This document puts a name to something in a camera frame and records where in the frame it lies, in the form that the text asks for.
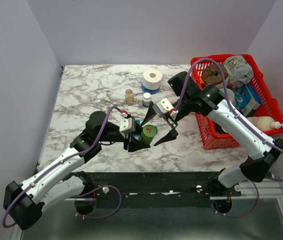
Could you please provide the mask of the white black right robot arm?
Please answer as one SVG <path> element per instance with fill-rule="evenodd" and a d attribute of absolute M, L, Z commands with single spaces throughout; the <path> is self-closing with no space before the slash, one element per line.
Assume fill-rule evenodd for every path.
<path fill-rule="evenodd" d="M 228 103 L 225 94 L 213 85 L 200 89 L 186 71 L 179 72 L 168 80 L 168 84 L 179 98 L 174 104 L 164 98 L 150 102 L 145 125 L 155 116 L 163 118 L 170 125 L 167 135 L 157 145 L 177 138 L 178 121 L 190 113 L 201 114 L 226 130 L 245 150 L 247 159 L 239 165 L 221 170 L 211 184 L 212 192 L 223 196 L 230 187 L 245 181 L 260 183 L 270 168 L 283 153 L 283 139 L 273 139 L 260 131 L 246 117 Z"/>

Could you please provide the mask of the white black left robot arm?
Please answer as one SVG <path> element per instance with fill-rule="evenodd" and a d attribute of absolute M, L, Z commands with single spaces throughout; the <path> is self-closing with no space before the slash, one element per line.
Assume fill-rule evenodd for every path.
<path fill-rule="evenodd" d="M 32 227 L 49 205 L 69 197 L 88 197 L 93 186 L 84 174 L 67 178 L 73 170 L 81 167 L 102 150 L 102 142 L 123 143 L 124 150 L 136 152 L 150 145 L 137 139 L 143 127 L 133 116 L 120 111 L 119 125 L 109 122 L 110 111 L 95 111 L 85 123 L 84 130 L 70 143 L 64 152 L 47 167 L 32 177 L 5 187 L 2 219 L 4 228 L 18 226 L 21 230 Z"/>

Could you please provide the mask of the green pill bottle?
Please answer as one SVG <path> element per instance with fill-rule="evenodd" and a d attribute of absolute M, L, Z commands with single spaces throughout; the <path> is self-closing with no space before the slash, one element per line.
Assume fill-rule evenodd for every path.
<path fill-rule="evenodd" d="M 141 132 L 141 141 L 145 144 L 150 145 L 154 137 L 157 135 L 157 127 L 151 124 L 145 125 Z"/>

